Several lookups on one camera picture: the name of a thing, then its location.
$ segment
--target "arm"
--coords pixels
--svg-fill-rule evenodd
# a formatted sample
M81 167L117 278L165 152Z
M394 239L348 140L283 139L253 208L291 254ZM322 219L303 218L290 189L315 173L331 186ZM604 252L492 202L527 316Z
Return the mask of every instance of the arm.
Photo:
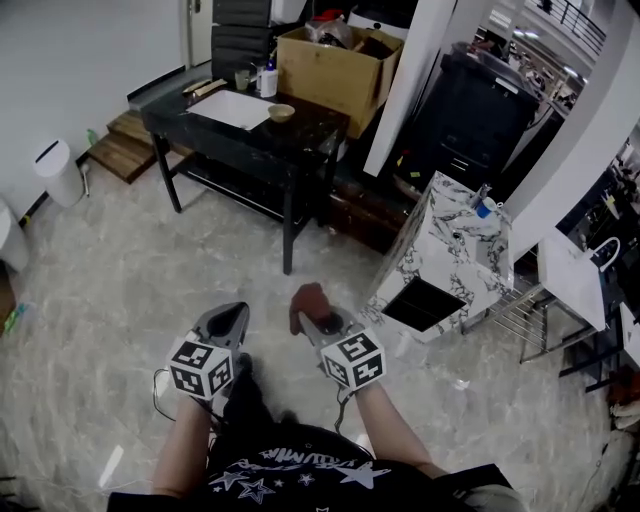
M359 390L356 400L376 457L404 462L429 478L447 474L433 463L431 455L402 419L380 383L374 382Z
M207 465L210 428L207 411L183 397L153 475L153 494L184 498L197 487Z

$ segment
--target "cardboard box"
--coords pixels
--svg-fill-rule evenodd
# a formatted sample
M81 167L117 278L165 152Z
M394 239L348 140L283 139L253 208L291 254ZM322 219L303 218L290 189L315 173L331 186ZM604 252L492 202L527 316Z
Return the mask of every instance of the cardboard box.
M311 43L298 28L278 38L278 91L351 116L347 135L358 138L387 100L403 42L380 31L352 30L356 44L373 37L393 53L379 60Z

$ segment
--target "cup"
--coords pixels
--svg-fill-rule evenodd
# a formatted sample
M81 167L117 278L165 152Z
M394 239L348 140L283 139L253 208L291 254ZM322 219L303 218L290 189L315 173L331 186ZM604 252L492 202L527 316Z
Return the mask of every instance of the cup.
M249 70L240 69L235 72L236 89L238 91L246 91L249 86Z
M498 205L496 202L490 197L485 197L478 203L478 206L476 206L476 215L481 219L484 219L488 217L491 212L495 212L497 209Z

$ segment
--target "black t-shirt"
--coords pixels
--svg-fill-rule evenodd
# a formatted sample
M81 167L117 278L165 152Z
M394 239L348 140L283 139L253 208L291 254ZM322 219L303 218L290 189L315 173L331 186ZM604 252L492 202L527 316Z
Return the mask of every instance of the black t-shirt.
M324 429L275 425L219 439L206 483L191 496L113 493L108 512L161 510L421 510L468 512L442 479L399 462L373 460L360 447Z

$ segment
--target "red object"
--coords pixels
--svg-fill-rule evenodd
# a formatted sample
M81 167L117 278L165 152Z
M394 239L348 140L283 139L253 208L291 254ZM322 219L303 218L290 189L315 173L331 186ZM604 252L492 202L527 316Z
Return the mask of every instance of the red object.
M329 299L322 291L320 283L303 284L291 299L289 307L289 330L291 334L302 332L298 313L303 312L314 324L331 316Z
M320 16L314 16L313 21L331 21L337 20L344 11L342 9L327 9Z

